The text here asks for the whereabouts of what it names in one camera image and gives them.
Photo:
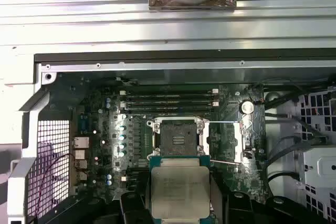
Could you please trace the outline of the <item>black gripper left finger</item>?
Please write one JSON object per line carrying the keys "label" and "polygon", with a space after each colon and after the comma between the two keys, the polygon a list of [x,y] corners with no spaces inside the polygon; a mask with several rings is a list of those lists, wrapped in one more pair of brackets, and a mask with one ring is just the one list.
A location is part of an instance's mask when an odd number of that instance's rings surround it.
{"label": "black gripper left finger", "polygon": [[136,175],[131,191],[110,203],[92,193],[72,197],[39,218],[39,223],[152,223],[145,207],[149,173]]}

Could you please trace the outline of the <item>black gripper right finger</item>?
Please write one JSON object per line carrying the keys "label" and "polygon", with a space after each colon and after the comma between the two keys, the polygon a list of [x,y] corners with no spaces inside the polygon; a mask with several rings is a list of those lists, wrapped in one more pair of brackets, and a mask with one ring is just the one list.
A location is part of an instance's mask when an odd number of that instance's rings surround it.
{"label": "black gripper right finger", "polygon": [[239,191],[231,191],[218,175],[210,176],[211,204],[218,223],[326,223],[301,204],[273,196],[265,204]]}

